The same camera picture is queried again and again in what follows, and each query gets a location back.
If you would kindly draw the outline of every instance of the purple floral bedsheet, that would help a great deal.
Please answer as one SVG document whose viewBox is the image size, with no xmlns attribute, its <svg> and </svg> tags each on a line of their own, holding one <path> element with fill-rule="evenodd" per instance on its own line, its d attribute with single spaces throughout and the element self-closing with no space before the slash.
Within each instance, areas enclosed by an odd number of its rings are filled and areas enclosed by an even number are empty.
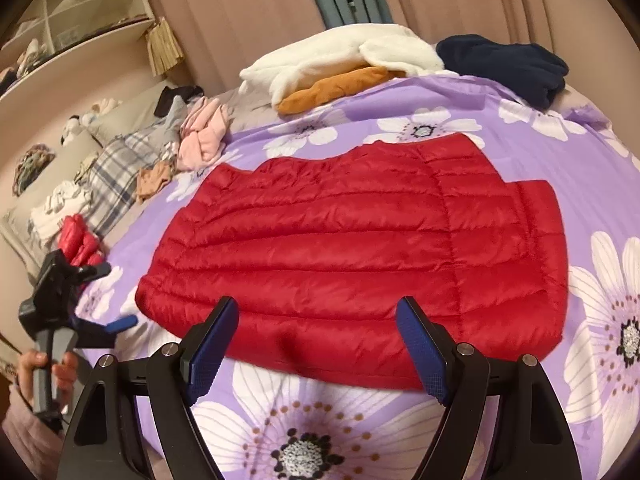
<svg viewBox="0 0 640 480">
<path fill-rule="evenodd" d="M 601 477 L 638 423 L 640 402 L 640 160 L 594 107 L 541 114 L 506 88 L 473 77 L 393 80 L 284 123 L 236 134 L 220 162 L 252 170 L 267 158 L 325 158 L 364 142 L 415 142 L 463 132 L 506 181 L 542 178 L 556 190 L 567 235 L 570 297 L 562 342 L 543 365 L 560 399 L 585 480 Z M 162 233 L 214 167 L 183 173 L 152 199 L 113 248 L 113 272 L 92 284 L 80 316 L 136 314 L 120 359 L 148 356 L 174 336 L 134 295 Z M 95 361 L 103 353 L 90 352 Z M 404 480 L 442 408 L 426 394 L 326 384 L 225 359 L 193 413 L 228 480 Z M 145 436 L 161 450 L 148 400 Z M 489 402 L 470 478 L 481 472 L 495 420 Z"/>
</svg>

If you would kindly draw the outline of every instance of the white flower print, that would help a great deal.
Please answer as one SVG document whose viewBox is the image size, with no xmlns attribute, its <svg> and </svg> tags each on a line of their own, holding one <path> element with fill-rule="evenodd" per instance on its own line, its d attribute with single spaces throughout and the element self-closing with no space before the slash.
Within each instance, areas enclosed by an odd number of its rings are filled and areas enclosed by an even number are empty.
<svg viewBox="0 0 640 480">
<path fill-rule="evenodd" d="M 455 119 L 442 106 L 429 110 L 418 108 L 411 118 L 391 117 L 378 119 L 378 127 L 384 131 L 364 138 L 364 144 L 371 144 L 376 140 L 383 142 L 417 142 L 419 140 L 435 139 L 445 135 L 461 132 L 471 139 L 478 148 L 484 148 L 484 140 L 471 132 L 482 130 L 482 126 L 475 119 Z"/>
<path fill-rule="evenodd" d="M 122 267 L 111 267 L 108 276 L 89 284 L 78 301 L 76 316 L 99 320 L 109 309 L 115 290 L 113 286 L 122 277 Z"/>
<path fill-rule="evenodd" d="M 543 114 L 527 105 L 509 101 L 508 99 L 500 100 L 498 115 L 507 124 L 513 124 L 518 121 L 530 123 L 533 120 L 531 127 L 538 133 L 562 141 L 569 140 L 567 132 L 575 135 L 582 135 L 587 132 L 580 124 L 563 118 L 558 112 L 549 110 Z"/>
<path fill-rule="evenodd" d="M 605 142 L 611 146 L 619 156 L 623 158 L 627 158 L 629 156 L 630 152 L 628 148 L 620 142 L 620 139 L 611 129 L 610 123 L 606 128 L 598 130 L 598 133 L 605 137 Z M 631 155 L 631 163 L 634 165 L 636 170 L 640 171 L 640 160 L 635 155 Z"/>
<path fill-rule="evenodd" d="M 571 424 L 602 416 L 600 478 L 638 422 L 640 238 L 626 241 L 622 266 L 607 233 L 591 236 L 591 253 L 596 276 L 581 267 L 569 270 L 569 291 L 582 300 L 587 319 L 564 362 L 571 388 L 564 412 Z"/>
<path fill-rule="evenodd" d="M 243 478 L 409 480 L 425 455 L 444 412 L 436 400 L 422 402 L 367 431 L 363 421 L 400 392 L 306 381 L 236 362 L 233 392 L 246 419 L 222 404 L 193 409 L 204 441 L 222 472 Z M 478 441 L 466 474 L 478 468 Z"/>
<path fill-rule="evenodd" d="M 227 164 L 238 160 L 242 155 L 238 153 L 239 150 L 229 150 L 223 153 L 223 155 L 210 166 L 200 168 L 196 171 L 188 171 L 186 173 L 179 173 L 175 179 L 178 181 L 178 185 L 166 198 L 167 202 L 173 202 L 174 200 L 184 200 L 188 196 L 191 196 L 202 184 L 202 181 L 207 177 L 211 171 L 218 167 L 223 162 Z"/>
<path fill-rule="evenodd" d="M 307 141 L 316 146 L 333 142 L 338 138 L 335 126 L 348 122 L 347 116 L 340 108 L 321 106 L 305 116 L 267 128 L 270 134 L 278 137 L 267 142 L 262 148 L 266 151 L 267 158 L 293 156 Z"/>
<path fill-rule="evenodd" d="M 180 342 L 179 337 L 140 312 L 135 299 L 137 290 L 138 286 L 136 285 L 120 307 L 120 317 L 134 315 L 138 318 L 136 326 L 125 330 L 116 337 L 114 352 L 120 361 L 147 357 L 165 343 Z"/>
</svg>

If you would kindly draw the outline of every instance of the red quilted jacket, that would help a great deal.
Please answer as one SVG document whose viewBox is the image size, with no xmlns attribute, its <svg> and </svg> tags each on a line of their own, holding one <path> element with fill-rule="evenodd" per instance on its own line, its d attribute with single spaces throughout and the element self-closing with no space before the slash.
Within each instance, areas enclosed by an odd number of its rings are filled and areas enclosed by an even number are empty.
<svg viewBox="0 0 640 480">
<path fill-rule="evenodd" d="M 420 388 L 394 322 L 403 296 L 487 356 L 543 358 L 566 314 L 558 203 L 546 182 L 505 184 L 462 135 L 223 164 L 136 301 L 184 336 L 225 294 L 241 309 L 230 357 L 319 380 Z"/>
</svg>

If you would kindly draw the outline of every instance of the gray handle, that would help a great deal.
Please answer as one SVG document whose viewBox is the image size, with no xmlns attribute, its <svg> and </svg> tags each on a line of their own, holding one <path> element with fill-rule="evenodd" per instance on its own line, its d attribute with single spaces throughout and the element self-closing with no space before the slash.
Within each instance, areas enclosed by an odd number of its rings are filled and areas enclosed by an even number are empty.
<svg viewBox="0 0 640 480">
<path fill-rule="evenodd" d="M 54 384 L 51 365 L 62 362 L 65 352 L 73 350 L 78 341 L 78 334 L 67 327 L 38 332 L 36 351 L 44 352 L 49 358 L 44 368 L 33 371 L 33 413 L 36 416 L 51 416 L 60 407 L 62 392 Z"/>
</svg>

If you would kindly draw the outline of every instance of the hand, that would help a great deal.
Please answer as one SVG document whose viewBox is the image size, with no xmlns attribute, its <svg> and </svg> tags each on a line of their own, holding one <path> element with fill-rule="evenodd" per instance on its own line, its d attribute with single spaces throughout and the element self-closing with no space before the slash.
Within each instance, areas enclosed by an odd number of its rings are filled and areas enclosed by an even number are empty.
<svg viewBox="0 0 640 480">
<path fill-rule="evenodd" d="M 33 371 L 47 364 L 47 355 L 31 349 L 20 356 L 18 361 L 18 387 L 24 399 L 33 406 Z M 78 357 L 73 352 L 67 352 L 62 357 L 61 364 L 54 364 L 51 373 L 56 379 L 56 385 L 62 392 L 62 405 L 64 408 L 71 402 L 74 392 L 74 383 L 78 378 Z"/>
</svg>

